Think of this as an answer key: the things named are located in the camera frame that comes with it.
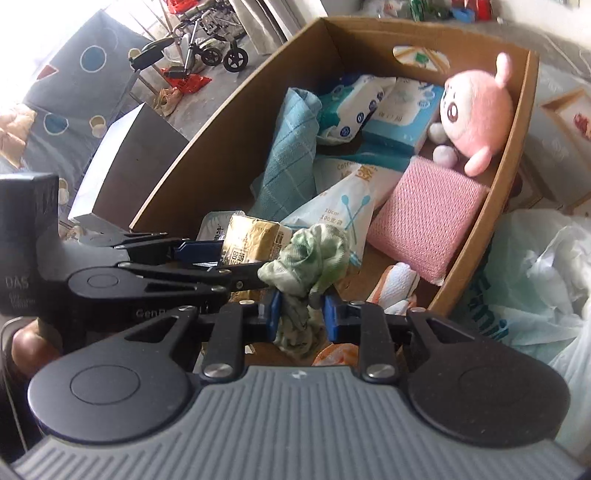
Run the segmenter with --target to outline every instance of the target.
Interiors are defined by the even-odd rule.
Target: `wet wipes package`
[[[340,78],[330,93],[319,96],[322,109],[317,116],[318,143],[350,142],[395,84],[395,77],[346,75]]]
[[[363,139],[418,154],[439,114],[443,87],[399,78],[362,128]]]

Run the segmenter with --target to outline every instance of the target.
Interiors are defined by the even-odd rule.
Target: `green cloth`
[[[279,253],[263,265],[258,277],[283,293],[281,321],[275,344],[286,353],[305,358],[325,340],[322,316],[309,311],[320,308],[320,296],[349,266],[347,235],[341,229],[318,223],[297,231]]]

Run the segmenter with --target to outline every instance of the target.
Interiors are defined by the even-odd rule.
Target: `white plastic bag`
[[[575,456],[591,443],[590,294],[591,219],[516,210],[452,314],[562,375],[571,399],[556,440]]]

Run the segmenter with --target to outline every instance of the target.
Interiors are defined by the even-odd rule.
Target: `plush toy face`
[[[474,88],[465,75],[455,75],[445,84],[440,104],[441,123],[451,141],[458,140],[472,119]]]

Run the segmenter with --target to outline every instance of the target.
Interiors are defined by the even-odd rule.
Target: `wheelchair wheel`
[[[226,56],[223,58],[223,66],[224,68],[232,73],[239,72],[244,70],[246,65],[248,64],[248,53],[243,48],[236,49],[236,54],[233,52],[232,49],[226,53]]]
[[[215,67],[222,62],[222,52],[214,47],[208,48],[201,54],[201,60],[209,67]]]

